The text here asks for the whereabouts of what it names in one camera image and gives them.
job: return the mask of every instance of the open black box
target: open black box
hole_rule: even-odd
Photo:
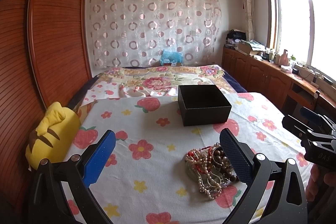
[[[232,107],[216,85],[179,85],[178,104],[184,126],[226,122]]]

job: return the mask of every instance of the pink bottle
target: pink bottle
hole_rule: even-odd
[[[279,66],[281,66],[281,65],[288,66],[289,59],[288,59],[287,55],[288,55],[287,50],[283,50],[283,54],[280,57]]]

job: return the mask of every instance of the human hand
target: human hand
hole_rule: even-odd
[[[314,201],[319,191],[319,187],[316,183],[319,177],[320,177],[319,167],[316,164],[314,164],[310,170],[310,178],[305,191],[306,199],[308,202]],[[336,172],[329,172],[325,174],[324,183],[328,186],[336,187]]]

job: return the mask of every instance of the pile of jewelry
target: pile of jewelry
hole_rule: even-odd
[[[192,149],[185,156],[188,175],[198,181],[199,191],[209,199],[217,198],[230,180],[238,181],[219,143]]]

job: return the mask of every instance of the window pane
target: window pane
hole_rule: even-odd
[[[336,0],[313,0],[315,38],[311,65],[336,80]]]
[[[309,0],[280,0],[280,54],[288,51],[296,60],[307,62],[310,41]]]

